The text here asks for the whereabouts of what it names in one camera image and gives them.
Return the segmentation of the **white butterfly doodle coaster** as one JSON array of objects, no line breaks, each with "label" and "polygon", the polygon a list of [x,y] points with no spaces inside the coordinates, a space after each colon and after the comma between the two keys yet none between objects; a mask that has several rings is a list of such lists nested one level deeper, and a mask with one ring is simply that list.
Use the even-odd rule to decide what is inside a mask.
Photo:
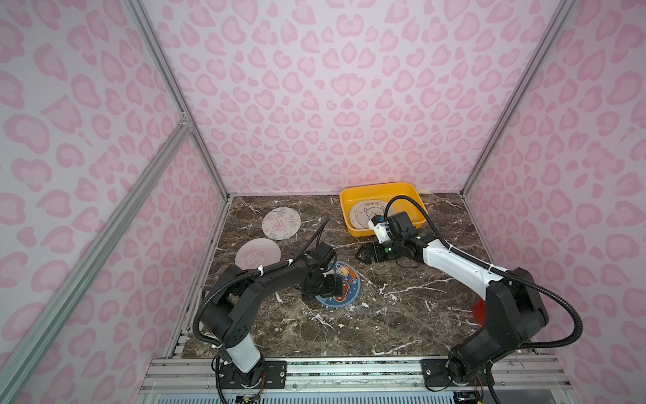
[{"label": "white butterfly doodle coaster", "polygon": [[275,208],[262,220],[262,231],[265,236],[279,241],[293,237],[300,226],[300,214],[289,207]]}]

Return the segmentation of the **pink rainbow unicorn coaster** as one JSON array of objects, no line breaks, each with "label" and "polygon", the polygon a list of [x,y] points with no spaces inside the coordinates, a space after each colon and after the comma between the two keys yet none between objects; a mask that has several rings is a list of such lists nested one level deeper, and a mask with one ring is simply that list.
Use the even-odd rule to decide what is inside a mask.
[{"label": "pink rainbow unicorn coaster", "polygon": [[267,238],[257,238],[245,243],[235,257],[235,265],[241,269],[257,269],[281,260],[279,245]]}]

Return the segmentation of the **white alpaca coaster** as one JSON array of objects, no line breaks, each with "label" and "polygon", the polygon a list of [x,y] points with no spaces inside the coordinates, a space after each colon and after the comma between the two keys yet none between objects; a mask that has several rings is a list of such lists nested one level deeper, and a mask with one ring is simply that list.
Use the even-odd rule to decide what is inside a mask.
[{"label": "white alpaca coaster", "polygon": [[385,214],[387,202],[383,200],[361,200],[353,205],[348,214],[352,228],[368,230],[368,223],[375,217]]}]

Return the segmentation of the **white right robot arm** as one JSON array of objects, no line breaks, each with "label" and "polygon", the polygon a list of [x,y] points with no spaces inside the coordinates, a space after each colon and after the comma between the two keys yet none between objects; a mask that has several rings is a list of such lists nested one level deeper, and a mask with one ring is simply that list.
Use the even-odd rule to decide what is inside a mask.
[{"label": "white right robot arm", "polygon": [[368,264],[401,257],[439,269],[466,285],[484,301],[484,322],[449,352],[445,374],[456,385],[476,379],[486,365],[528,343],[548,324],[548,313],[533,277],[524,269],[509,271],[483,263],[431,232],[419,232],[407,213],[376,215],[368,228],[377,237],[358,254]]}]

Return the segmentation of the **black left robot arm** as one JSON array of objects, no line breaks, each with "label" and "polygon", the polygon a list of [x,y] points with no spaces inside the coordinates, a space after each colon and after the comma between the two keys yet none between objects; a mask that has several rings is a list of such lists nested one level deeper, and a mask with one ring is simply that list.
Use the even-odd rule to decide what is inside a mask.
[{"label": "black left robot arm", "polygon": [[262,354],[251,331],[262,302],[294,288],[303,301],[343,295],[343,278],[334,274],[335,249],[322,242],[293,259],[256,269],[231,265],[205,297],[193,318],[193,335],[213,344],[242,375],[262,370]]}]

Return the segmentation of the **blue car coaster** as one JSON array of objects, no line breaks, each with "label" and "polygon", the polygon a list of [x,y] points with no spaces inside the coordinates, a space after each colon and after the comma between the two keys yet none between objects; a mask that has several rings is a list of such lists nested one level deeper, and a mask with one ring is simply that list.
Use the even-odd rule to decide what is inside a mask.
[{"label": "blue car coaster", "polygon": [[351,305],[357,299],[361,289],[361,280],[356,269],[342,261],[336,262],[334,274],[342,279],[342,293],[339,296],[331,297],[316,296],[316,299],[327,308],[341,309]]}]

